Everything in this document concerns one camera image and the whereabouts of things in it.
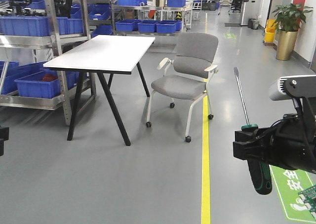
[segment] gold planter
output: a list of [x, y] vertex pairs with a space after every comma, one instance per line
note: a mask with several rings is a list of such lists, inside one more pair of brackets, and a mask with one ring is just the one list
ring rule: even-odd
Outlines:
[[294, 50], [295, 41], [298, 31], [286, 32], [280, 30], [280, 35], [277, 43], [276, 58], [277, 60], [287, 61], [290, 59]]

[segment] white chair leg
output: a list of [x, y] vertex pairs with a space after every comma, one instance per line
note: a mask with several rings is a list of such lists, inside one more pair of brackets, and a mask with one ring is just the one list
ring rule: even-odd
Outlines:
[[203, 94], [201, 97], [199, 97], [197, 100], [195, 100], [191, 106], [190, 106], [190, 109], [189, 109], [189, 114], [188, 114], [188, 120], [187, 120], [187, 128], [186, 128], [186, 142], [190, 142], [191, 141], [191, 137], [189, 136], [189, 129], [190, 129], [190, 123], [191, 123], [191, 117], [192, 117], [192, 110], [193, 110], [193, 107], [198, 103], [200, 102], [204, 97], [206, 96], [206, 94]]
[[153, 92], [151, 93], [150, 97], [149, 97], [149, 102], [148, 102], [148, 107], [147, 107], [147, 115], [146, 115], [146, 122], [149, 122], [150, 120], [150, 111], [152, 109], [152, 101], [153, 101], [153, 96], [156, 93], [155, 90], [153, 90]]
[[208, 115], [210, 115], [209, 119], [213, 119], [214, 114], [213, 114], [213, 108], [212, 108], [212, 100], [209, 93], [207, 93], [207, 101], [208, 101]]

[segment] chair armrest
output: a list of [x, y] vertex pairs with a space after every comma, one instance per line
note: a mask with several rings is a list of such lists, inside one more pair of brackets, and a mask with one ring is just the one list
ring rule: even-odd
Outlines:
[[214, 73], [217, 73], [218, 69], [216, 69], [216, 68], [217, 68], [217, 65], [214, 64], [214, 65], [209, 66], [208, 68], [205, 68], [204, 71], [205, 72], [211, 72], [211, 71], [214, 70]]
[[157, 67], [157, 70], [160, 70], [161, 68], [163, 68], [165, 66], [165, 64], [167, 62], [170, 62], [170, 59], [165, 57], [163, 60], [161, 60], [161, 62], [159, 63], [158, 67]]

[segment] green circuit board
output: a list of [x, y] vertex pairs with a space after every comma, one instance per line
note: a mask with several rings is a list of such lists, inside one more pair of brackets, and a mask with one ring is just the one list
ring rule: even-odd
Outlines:
[[298, 195], [316, 220], [316, 185], [300, 191]]

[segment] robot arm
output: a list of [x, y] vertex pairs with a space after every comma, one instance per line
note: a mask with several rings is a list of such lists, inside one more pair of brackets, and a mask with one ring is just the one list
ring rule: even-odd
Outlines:
[[[270, 88], [270, 98], [291, 99], [297, 114], [285, 114], [269, 128], [236, 131], [234, 157], [316, 174], [315, 88], [316, 75], [279, 78]], [[263, 176], [251, 166], [249, 171], [253, 182]]]

